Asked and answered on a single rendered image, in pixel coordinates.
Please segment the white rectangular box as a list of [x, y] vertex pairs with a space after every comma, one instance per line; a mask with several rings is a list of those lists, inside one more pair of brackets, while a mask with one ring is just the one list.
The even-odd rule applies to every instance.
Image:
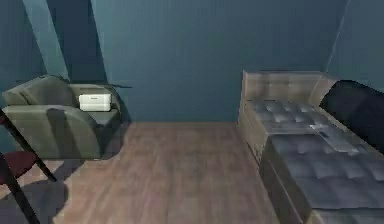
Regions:
[[107, 112], [111, 110], [110, 94], [81, 94], [80, 109], [83, 111]]

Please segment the grey tufted sofa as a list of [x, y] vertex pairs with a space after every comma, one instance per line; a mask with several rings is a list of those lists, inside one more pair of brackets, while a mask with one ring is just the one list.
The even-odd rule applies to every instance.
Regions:
[[320, 107], [339, 80], [242, 74], [238, 126], [281, 224], [384, 224], [384, 155]]

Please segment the black cushion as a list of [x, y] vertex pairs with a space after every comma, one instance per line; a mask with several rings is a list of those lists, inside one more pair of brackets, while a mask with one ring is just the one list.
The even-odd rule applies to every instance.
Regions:
[[384, 155], [384, 93], [353, 80], [339, 80], [320, 107]]

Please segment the dark red seat chair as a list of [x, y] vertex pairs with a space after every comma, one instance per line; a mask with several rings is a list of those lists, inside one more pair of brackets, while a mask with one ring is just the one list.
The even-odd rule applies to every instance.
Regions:
[[8, 187], [29, 224], [40, 224], [17, 179], [28, 172], [34, 165], [37, 165], [50, 181], [56, 182], [57, 178], [1, 109], [0, 126], [4, 126], [23, 148], [22, 151], [13, 151], [5, 154], [0, 152], [0, 185]]

